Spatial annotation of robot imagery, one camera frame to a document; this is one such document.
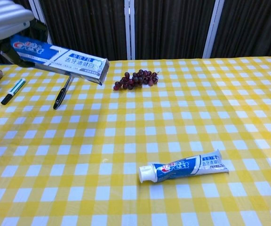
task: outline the pen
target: pen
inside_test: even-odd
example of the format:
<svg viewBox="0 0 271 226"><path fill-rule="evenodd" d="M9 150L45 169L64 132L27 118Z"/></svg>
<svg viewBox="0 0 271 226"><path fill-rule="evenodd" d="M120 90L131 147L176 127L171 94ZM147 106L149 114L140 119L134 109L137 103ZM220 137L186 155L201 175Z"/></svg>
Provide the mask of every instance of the pen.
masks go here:
<svg viewBox="0 0 271 226"><path fill-rule="evenodd" d="M20 79L15 86L8 92L5 98L2 100L1 104L6 105L9 100L19 91L19 89L26 83L26 79Z"/></svg>
<svg viewBox="0 0 271 226"><path fill-rule="evenodd" d="M70 77L66 81L64 87L60 90L60 92L59 92L59 94L58 94L58 96L57 96L57 98L55 100L54 106L53 106L54 110L56 110L60 106L62 101L64 100L66 90L69 87L69 85L71 84L71 82L73 81L73 79L74 79L74 76L70 75Z"/></svg>

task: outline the white pole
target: white pole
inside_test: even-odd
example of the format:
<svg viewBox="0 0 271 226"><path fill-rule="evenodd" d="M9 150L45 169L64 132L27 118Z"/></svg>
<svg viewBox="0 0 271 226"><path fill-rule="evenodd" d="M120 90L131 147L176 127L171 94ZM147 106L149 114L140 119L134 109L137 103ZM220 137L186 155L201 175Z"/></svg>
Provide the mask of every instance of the white pole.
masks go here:
<svg viewBox="0 0 271 226"><path fill-rule="evenodd" d="M215 5L213 8L213 13L210 21L209 31L207 33L207 39L205 49L203 50L202 58L210 58L211 56L223 5L224 0L215 0Z"/></svg>
<svg viewBox="0 0 271 226"><path fill-rule="evenodd" d="M131 59L135 60L135 0L130 0L130 32L131 32Z"/></svg>
<svg viewBox="0 0 271 226"><path fill-rule="evenodd" d="M34 14L34 17L36 19L40 20L41 22L43 22L44 24L47 24L46 19L45 19L45 15L42 12L42 8L41 8L39 0L29 0L29 3L30 3L30 6L31 6L31 9L32 9L32 12ZM51 36L50 36L49 31L48 31L48 40L47 40L47 42L49 44L52 44L52 40L51 40Z"/></svg>
<svg viewBox="0 0 271 226"><path fill-rule="evenodd" d="M126 52L127 60L131 59L130 53L130 29L129 29L129 1L124 0L124 14L125 14L125 32L126 32Z"/></svg>

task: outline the blue label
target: blue label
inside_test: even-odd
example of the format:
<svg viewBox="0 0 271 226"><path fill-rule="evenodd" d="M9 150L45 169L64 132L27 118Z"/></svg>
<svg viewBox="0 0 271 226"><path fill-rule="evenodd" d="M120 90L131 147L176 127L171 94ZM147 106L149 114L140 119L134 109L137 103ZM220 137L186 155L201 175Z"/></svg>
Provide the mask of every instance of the blue label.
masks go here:
<svg viewBox="0 0 271 226"><path fill-rule="evenodd" d="M78 59L78 60L83 60L83 61L88 61L88 62L93 62L93 61L94 61L93 58L81 56L81 55L78 55L78 54L75 54L75 53L72 53L72 54L70 54L69 56L70 56L70 57L73 57L73 58L75 58L75 59Z"/></svg>
<svg viewBox="0 0 271 226"><path fill-rule="evenodd" d="M218 159L218 156L214 155L214 156L209 156L209 157L203 157L202 160L206 161L206 160L215 160Z"/></svg>
<svg viewBox="0 0 271 226"><path fill-rule="evenodd" d="M170 178L181 178L190 175L195 167L196 158L183 159L170 164L153 164L159 181Z"/></svg>
<svg viewBox="0 0 271 226"><path fill-rule="evenodd" d="M10 43L18 53L29 54L31 56L43 58L46 60L51 59L53 56L55 56L55 54L58 53L57 50L50 49L52 46L50 44L17 34L11 37ZM21 56L21 58L32 62L36 61L37 63L44 63L44 61L38 62L37 60L30 59L25 56Z"/></svg>

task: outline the toothpaste box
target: toothpaste box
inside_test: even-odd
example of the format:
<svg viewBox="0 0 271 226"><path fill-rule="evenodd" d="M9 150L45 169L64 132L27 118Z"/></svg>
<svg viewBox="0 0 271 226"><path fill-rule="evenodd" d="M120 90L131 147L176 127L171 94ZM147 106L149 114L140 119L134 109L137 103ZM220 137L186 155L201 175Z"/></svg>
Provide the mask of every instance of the toothpaste box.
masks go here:
<svg viewBox="0 0 271 226"><path fill-rule="evenodd" d="M11 46L25 61L35 63L35 68L73 75L102 85L109 61L75 50L62 48L28 37L14 35Z"/></svg>

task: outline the marker cap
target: marker cap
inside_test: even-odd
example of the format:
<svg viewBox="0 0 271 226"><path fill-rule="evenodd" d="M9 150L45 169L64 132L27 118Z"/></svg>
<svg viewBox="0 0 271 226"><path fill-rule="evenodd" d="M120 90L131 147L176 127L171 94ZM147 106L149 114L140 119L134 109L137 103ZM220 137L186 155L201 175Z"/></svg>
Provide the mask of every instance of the marker cap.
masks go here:
<svg viewBox="0 0 271 226"><path fill-rule="evenodd" d="M5 96L5 98L2 100L1 104L2 104L2 105L6 105L6 104L9 102L9 100L11 100L12 97L13 97L13 96L12 96L11 94L7 94L7 95Z"/></svg>

